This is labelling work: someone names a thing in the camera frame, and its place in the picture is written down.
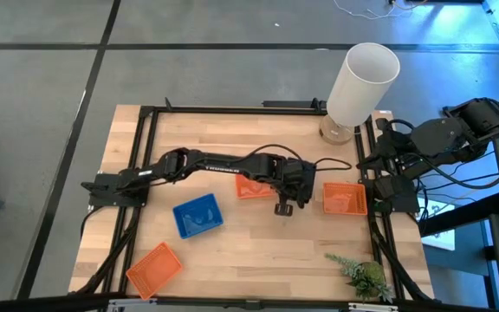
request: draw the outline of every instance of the small orange basket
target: small orange basket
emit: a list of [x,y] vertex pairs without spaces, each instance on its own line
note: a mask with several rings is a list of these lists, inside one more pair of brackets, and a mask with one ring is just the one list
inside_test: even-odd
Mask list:
[[182,264],[163,242],[130,268],[126,276],[138,290],[139,296],[147,300],[181,270]]
[[248,180],[242,174],[236,175],[236,191],[241,199],[275,195],[275,191],[270,188],[270,185]]
[[366,215],[365,186],[361,184],[325,183],[322,209],[329,214]]

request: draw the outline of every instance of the gray floor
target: gray floor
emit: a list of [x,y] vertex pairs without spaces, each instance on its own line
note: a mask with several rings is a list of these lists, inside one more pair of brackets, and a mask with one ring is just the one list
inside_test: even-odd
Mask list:
[[[361,13],[387,12],[381,1],[338,0]],[[0,42],[98,42],[112,1],[0,1]],[[382,42],[499,44],[478,4],[427,4],[395,19],[367,21],[329,0],[123,1],[113,43]],[[345,51],[108,51],[76,147],[33,296],[66,293],[86,213],[80,182],[94,177],[117,104],[259,106],[263,100],[326,99]],[[0,51],[0,299],[12,297],[40,210],[86,85],[94,51]],[[397,51],[401,74],[381,109],[418,124],[443,106],[473,97],[499,99],[499,52]],[[457,177],[496,172],[493,157]],[[441,179],[428,179],[439,185]],[[483,198],[498,187],[470,196]],[[444,193],[460,196],[458,186]],[[467,275],[431,268],[436,296],[470,304]]]

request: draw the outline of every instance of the blue plastic basket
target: blue plastic basket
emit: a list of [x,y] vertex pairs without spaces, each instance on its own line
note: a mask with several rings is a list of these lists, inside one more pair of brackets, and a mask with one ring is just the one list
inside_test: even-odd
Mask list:
[[172,209],[181,238],[188,238],[223,223],[213,194],[207,194]]

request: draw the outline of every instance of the artificial plant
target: artificial plant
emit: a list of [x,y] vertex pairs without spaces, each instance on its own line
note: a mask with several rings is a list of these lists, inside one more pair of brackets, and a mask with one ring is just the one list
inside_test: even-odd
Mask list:
[[348,285],[355,287],[355,295],[363,301],[380,297],[392,303],[392,292],[386,285],[385,272],[382,265],[376,262],[358,263],[352,259],[326,253],[325,258],[342,266],[342,275],[349,276],[352,281]]

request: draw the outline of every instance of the wooden tabletop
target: wooden tabletop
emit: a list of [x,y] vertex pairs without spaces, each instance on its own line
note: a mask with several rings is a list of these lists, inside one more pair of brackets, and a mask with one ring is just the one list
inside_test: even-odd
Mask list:
[[[114,173],[127,167],[138,114],[139,106],[117,106],[101,162],[103,172]],[[392,114],[377,111],[374,116],[391,118]],[[307,161],[332,157],[356,164],[355,142],[329,145],[318,134],[320,121],[320,116],[308,115],[162,113],[151,162],[178,147],[242,156],[256,147],[277,143],[294,149]],[[140,151],[145,149],[148,128],[149,119]],[[362,131],[368,151],[364,127]],[[264,152],[288,156],[278,148]],[[325,162],[321,166],[336,164]],[[325,182],[357,183],[359,177],[357,169],[318,172],[312,200],[302,210],[295,207],[293,216],[287,218],[273,212],[277,197],[237,198],[235,175],[194,172],[175,185],[150,190],[142,210],[133,263],[161,242],[172,248],[184,269],[157,296],[355,300],[354,288],[346,285],[349,278],[341,276],[338,265],[325,259],[324,254],[372,261],[366,217],[325,215],[322,188]],[[181,239],[172,208],[209,193],[217,198],[224,224]],[[116,216],[117,208],[108,207],[87,221],[69,290],[83,286],[107,256]],[[405,214],[393,213],[392,228],[400,262],[419,287],[432,296],[417,225]],[[388,262],[384,264],[391,283]],[[115,290],[121,259],[116,268],[112,286]],[[137,295],[130,283],[126,292]]]

